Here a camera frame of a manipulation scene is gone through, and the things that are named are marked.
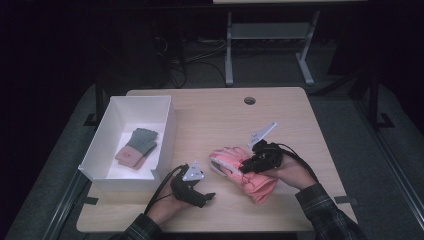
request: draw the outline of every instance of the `person's right hand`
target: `person's right hand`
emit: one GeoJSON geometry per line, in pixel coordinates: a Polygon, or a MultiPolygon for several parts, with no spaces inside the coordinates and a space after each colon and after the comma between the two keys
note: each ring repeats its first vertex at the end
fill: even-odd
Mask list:
{"type": "Polygon", "coordinates": [[[302,165],[288,155],[283,156],[283,161],[279,168],[259,174],[279,178],[287,185],[299,190],[303,190],[317,183],[302,165]]]}

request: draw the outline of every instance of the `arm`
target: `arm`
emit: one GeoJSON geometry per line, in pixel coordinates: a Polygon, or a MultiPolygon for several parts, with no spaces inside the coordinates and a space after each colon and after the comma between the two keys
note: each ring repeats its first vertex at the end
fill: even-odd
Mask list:
{"type": "Polygon", "coordinates": [[[158,200],[149,212],[140,214],[123,234],[115,235],[110,240],[153,240],[158,239],[162,233],[159,225],[165,223],[176,215],[180,210],[191,206],[186,202],[177,200],[172,195],[170,183],[167,182],[160,192],[158,200]]]}
{"type": "Polygon", "coordinates": [[[262,174],[279,178],[300,190],[296,198],[312,223],[315,239],[366,239],[359,226],[337,208],[322,185],[293,158],[285,155],[278,169],[262,174]]]}

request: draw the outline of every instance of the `pink cloth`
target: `pink cloth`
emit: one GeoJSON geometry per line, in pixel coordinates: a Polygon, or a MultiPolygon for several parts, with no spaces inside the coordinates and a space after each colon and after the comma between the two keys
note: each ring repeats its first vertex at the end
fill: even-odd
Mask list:
{"type": "Polygon", "coordinates": [[[254,172],[243,174],[239,167],[250,156],[240,147],[224,147],[215,150],[210,155],[211,167],[220,175],[227,176],[230,181],[239,186],[255,204],[264,203],[278,183],[278,179],[259,175],[254,172]]]}
{"type": "Polygon", "coordinates": [[[115,158],[118,160],[119,164],[135,170],[140,169],[146,160],[141,152],[130,146],[124,146],[121,148],[115,158]]]}

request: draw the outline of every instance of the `crumpled pink clothing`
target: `crumpled pink clothing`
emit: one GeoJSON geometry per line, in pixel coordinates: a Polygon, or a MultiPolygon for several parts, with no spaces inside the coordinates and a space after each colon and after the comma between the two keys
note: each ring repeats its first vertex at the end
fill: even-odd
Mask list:
{"type": "Polygon", "coordinates": [[[246,195],[250,196],[255,204],[264,203],[278,183],[278,179],[259,175],[254,172],[243,174],[239,167],[250,156],[240,147],[224,147],[215,150],[210,155],[211,167],[221,175],[239,186],[246,195]]]}

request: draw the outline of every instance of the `hand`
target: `hand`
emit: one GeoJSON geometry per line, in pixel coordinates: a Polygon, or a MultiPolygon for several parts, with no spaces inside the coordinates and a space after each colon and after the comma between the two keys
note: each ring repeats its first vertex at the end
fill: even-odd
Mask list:
{"type": "Polygon", "coordinates": [[[169,179],[169,181],[166,183],[165,187],[162,189],[162,191],[157,197],[157,199],[160,199],[162,197],[164,198],[158,200],[155,204],[153,204],[152,208],[150,208],[149,212],[147,213],[147,216],[158,225],[161,225],[162,223],[171,219],[180,210],[192,206],[189,203],[182,202],[176,199],[175,196],[172,194],[171,181],[173,179],[174,177],[169,179]]]}
{"type": "Polygon", "coordinates": [[[271,169],[260,174],[279,178],[287,185],[299,190],[303,190],[317,183],[302,165],[288,155],[283,156],[283,161],[279,168],[271,169]]]}

